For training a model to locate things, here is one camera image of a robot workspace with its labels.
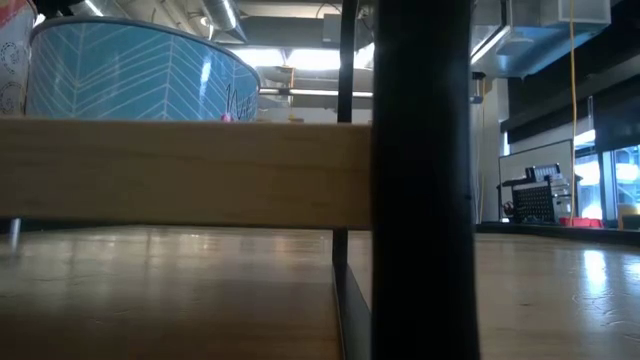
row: ceiling duct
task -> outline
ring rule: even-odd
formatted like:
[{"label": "ceiling duct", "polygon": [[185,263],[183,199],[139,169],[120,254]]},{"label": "ceiling duct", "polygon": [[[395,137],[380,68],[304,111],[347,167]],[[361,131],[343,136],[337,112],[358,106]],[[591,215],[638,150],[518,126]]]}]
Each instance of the ceiling duct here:
[{"label": "ceiling duct", "polygon": [[[477,0],[475,4],[472,71],[524,77],[571,50],[570,0]],[[611,24],[611,1],[576,1],[574,24],[578,47]]]},{"label": "ceiling duct", "polygon": [[129,18],[116,0],[86,0],[70,5],[69,8],[74,15]]},{"label": "ceiling duct", "polygon": [[240,27],[240,17],[236,4],[232,0],[202,0],[205,16],[216,29],[247,42],[247,37]]}]

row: wooden floor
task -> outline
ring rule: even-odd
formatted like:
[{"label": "wooden floor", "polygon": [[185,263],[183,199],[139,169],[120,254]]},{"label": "wooden floor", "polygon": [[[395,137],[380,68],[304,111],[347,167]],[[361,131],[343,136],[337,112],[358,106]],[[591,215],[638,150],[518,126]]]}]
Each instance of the wooden floor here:
[{"label": "wooden floor", "polygon": [[[0,239],[3,359],[339,359],[329,232],[109,228]],[[478,235],[483,359],[640,359],[640,251]],[[370,303],[371,241],[349,262]]]},{"label": "wooden floor", "polygon": [[0,252],[2,359],[340,358],[330,233],[121,228]]},{"label": "wooden floor", "polygon": [[[369,306],[370,256],[351,234]],[[478,234],[476,279],[484,360],[640,359],[640,248]]]}]

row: window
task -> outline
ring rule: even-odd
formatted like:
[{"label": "window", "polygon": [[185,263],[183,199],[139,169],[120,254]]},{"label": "window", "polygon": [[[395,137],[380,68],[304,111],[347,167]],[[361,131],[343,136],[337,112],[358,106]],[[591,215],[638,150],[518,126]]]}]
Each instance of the window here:
[{"label": "window", "polygon": [[640,145],[616,150],[614,159],[618,204],[640,204]]},{"label": "window", "polygon": [[577,158],[576,175],[582,178],[578,181],[579,216],[602,220],[598,155],[592,154]]}]

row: pink object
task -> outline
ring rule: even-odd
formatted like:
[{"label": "pink object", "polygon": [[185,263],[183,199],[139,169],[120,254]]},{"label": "pink object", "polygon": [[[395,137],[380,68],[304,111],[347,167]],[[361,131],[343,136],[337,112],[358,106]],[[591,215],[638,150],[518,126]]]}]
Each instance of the pink object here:
[{"label": "pink object", "polygon": [[[562,226],[571,226],[570,222],[571,222],[571,218],[568,218],[568,217],[561,217],[560,218],[560,224]],[[573,227],[603,228],[604,225],[602,224],[602,220],[574,217],[573,218]]]}]

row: red object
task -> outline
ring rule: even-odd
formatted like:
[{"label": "red object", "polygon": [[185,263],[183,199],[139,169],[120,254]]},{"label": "red object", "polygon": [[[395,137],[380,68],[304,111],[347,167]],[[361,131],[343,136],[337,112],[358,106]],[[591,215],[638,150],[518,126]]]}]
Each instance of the red object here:
[{"label": "red object", "polygon": [[[562,226],[571,226],[570,222],[571,222],[571,220],[568,217],[561,217],[560,218],[560,225],[562,225]],[[604,225],[602,224],[602,220],[574,217],[573,218],[573,227],[603,228]]]},{"label": "red object", "polygon": [[6,23],[11,21],[23,7],[31,7],[33,12],[37,15],[38,13],[35,11],[35,6],[31,4],[30,1],[27,0],[2,0],[0,1],[0,27],[4,27]]}]

